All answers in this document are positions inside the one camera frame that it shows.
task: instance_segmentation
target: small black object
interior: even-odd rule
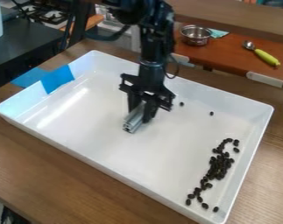
[[[236,147],[238,147],[238,146],[239,146],[239,143],[240,143],[240,141],[236,139],[236,140],[234,140],[233,145],[235,145]]]
[[[236,153],[240,152],[240,150],[238,148],[234,148],[233,151],[235,151]]]
[[[216,212],[218,212],[218,210],[219,210],[219,207],[216,206],[216,207],[214,207],[213,212],[216,213]]]
[[[202,207],[203,207],[204,209],[208,209],[208,208],[209,208],[209,205],[206,204],[206,203],[202,203]]]
[[[207,184],[206,184],[206,187],[207,187],[207,188],[212,188],[213,185],[212,185],[211,183],[207,183]]]
[[[203,199],[202,199],[202,197],[200,197],[200,196],[197,197],[197,200],[198,200],[198,202],[200,202],[200,203],[203,202]]]
[[[191,205],[191,199],[187,199],[186,200],[186,206],[190,206]]]
[[[193,200],[195,198],[195,195],[193,195],[192,193],[190,193],[188,196],[187,196],[190,200]]]
[[[199,187],[196,187],[196,188],[195,188],[195,192],[201,192],[201,191],[202,191],[201,188],[199,188]]]

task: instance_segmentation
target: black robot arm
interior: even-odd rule
[[[121,74],[120,90],[128,95],[129,112],[124,130],[130,133],[150,122],[159,108],[170,111],[175,95],[164,86],[166,63],[173,52],[172,7],[163,0],[104,0],[124,25],[138,25],[141,57],[138,76]]]

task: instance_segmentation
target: white plastic tray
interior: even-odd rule
[[[128,186],[200,223],[224,223],[258,148],[273,108],[189,80],[166,80],[177,94],[172,112],[137,133],[122,130],[126,94],[120,74],[137,74],[138,65],[102,52],[89,52],[69,64],[75,81],[50,95],[40,82],[0,103],[9,123],[94,166]],[[211,150],[224,138],[241,141],[225,179],[185,206],[186,195],[209,168]],[[213,213],[212,207],[219,206]]]

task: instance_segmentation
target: stainless steel bowl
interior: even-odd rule
[[[191,46],[205,46],[212,32],[194,24],[186,25],[180,28],[180,34],[183,36],[183,41]]]

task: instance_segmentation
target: cable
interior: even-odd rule
[[[169,76],[169,75],[167,74],[167,72],[165,71],[165,76],[166,76],[168,79],[172,80],[172,79],[174,79],[176,76],[178,76],[178,74],[179,74],[179,72],[180,72],[180,64],[179,64],[179,62],[176,60],[176,58],[175,58],[172,54],[169,54],[169,58],[176,64],[176,70],[175,70],[175,73],[174,73],[173,76]]]
[[[19,3],[17,3],[15,0],[11,0],[17,7],[18,9],[24,14],[25,18],[31,22],[29,16],[26,14],[26,12],[23,10],[23,8],[21,7],[21,5]]]

